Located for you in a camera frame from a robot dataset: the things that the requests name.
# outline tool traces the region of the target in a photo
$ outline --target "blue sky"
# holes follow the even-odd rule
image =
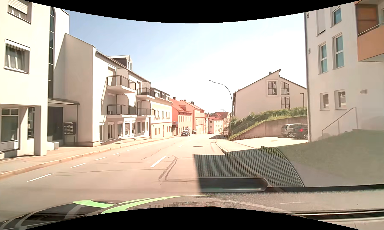
[[[231,110],[230,92],[281,69],[306,86],[303,14],[210,24],[151,23],[68,11],[70,34],[108,56],[131,55],[133,70],[177,100],[207,112]]]

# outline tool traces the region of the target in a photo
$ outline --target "silver car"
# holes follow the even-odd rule
[[[281,127],[281,135],[283,137],[293,138],[294,137],[294,134],[293,134],[294,127],[296,127],[298,125],[301,125],[301,123],[283,125],[283,127]]]

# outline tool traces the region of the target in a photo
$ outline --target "lamp post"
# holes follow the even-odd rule
[[[300,94],[302,94],[302,95],[303,95],[303,109],[304,109],[304,93],[303,93],[303,92],[301,92]]]
[[[223,85],[223,84],[221,84],[221,83],[217,83],[217,82],[214,82],[214,81],[211,81],[211,82],[213,82],[213,83],[216,83],[216,84],[220,84],[220,85],[222,85],[222,86],[225,86],[225,85]],[[230,113],[233,113],[233,98],[232,98],[232,94],[230,93],[230,90],[226,87],[226,89],[227,89],[227,91],[229,91],[229,94],[230,94],[230,100],[232,101],[232,110],[231,110],[231,112]]]

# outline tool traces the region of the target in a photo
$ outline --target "parked car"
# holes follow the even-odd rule
[[[308,125],[302,124],[298,125],[294,128],[293,135],[295,138],[303,138],[303,139],[308,139]]]
[[[298,125],[301,125],[301,123],[283,125],[283,127],[281,127],[281,135],[283,137],[293,138],[294,137],[294,135],[293,135],[294,127],[296,127]]]
[[[190,136],[191,134],[189,133],[189,131],[187,131],[187,130],[184,130],[184,131],[182,131],[182,133],[180,134],[180,136]]]

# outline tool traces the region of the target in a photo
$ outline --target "black car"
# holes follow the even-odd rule
[[[180,135],[181,136],[190,136],[191,134],[189,133],[189,131],[184,130],[184,131],[182,131],[182,133]]]
[[[295,138],[308,139],[308,125],[302,124],[294,127],[293,135]]]

